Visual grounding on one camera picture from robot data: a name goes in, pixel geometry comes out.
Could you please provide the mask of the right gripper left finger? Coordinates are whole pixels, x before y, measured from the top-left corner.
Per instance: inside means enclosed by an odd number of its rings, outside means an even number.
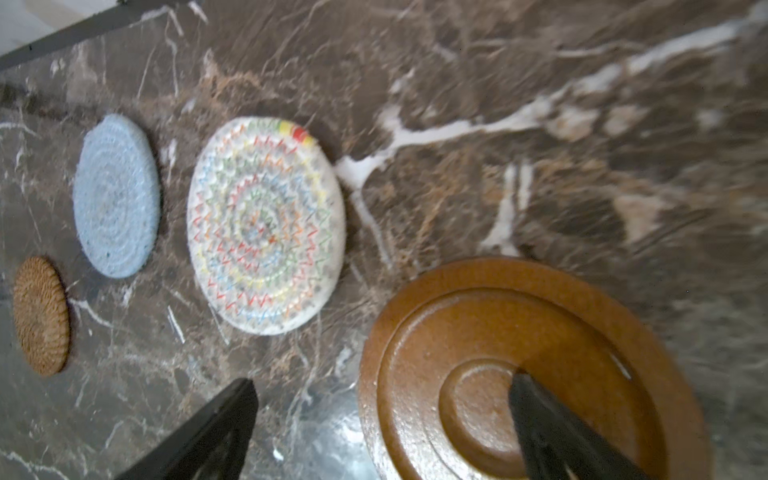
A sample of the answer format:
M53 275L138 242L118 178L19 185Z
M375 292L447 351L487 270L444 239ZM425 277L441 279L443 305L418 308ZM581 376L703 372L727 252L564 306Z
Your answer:
M238 378L120 479L238 479L257 412L252 380Z

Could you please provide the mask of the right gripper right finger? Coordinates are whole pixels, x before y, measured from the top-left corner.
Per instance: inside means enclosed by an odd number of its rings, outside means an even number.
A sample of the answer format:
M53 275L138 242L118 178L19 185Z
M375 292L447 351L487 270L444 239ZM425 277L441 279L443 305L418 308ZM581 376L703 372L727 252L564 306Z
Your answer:
M530 479L649 477L528 373L515 373L508 398Z

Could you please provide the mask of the brown wooden round coaster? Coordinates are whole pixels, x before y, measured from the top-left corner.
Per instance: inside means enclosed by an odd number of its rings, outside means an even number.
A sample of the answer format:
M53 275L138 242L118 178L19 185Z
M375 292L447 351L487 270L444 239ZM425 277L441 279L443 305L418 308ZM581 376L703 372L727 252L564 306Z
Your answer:
M551 267L476 258L405 285L365 343L384 479L709 479L707 427L662 343Z

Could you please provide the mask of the white multicolour woven coaster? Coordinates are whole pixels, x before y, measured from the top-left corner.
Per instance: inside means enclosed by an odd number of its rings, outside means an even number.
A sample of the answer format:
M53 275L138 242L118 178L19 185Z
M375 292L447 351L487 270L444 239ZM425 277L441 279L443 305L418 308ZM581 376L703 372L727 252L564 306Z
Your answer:
M318 141L274 117L238 117L202 149L187 200L196 283L215 313L259 336L328 302L346 249L345 205Z

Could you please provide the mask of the light blue fabric coaster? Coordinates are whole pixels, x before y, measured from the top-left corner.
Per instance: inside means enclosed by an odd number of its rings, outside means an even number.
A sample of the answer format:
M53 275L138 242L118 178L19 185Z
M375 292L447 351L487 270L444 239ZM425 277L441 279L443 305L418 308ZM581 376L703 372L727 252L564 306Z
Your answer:
M110 114L84 137L73 183L76 232L102 275L136 274L155 245L161 214L158 168L147 136Z

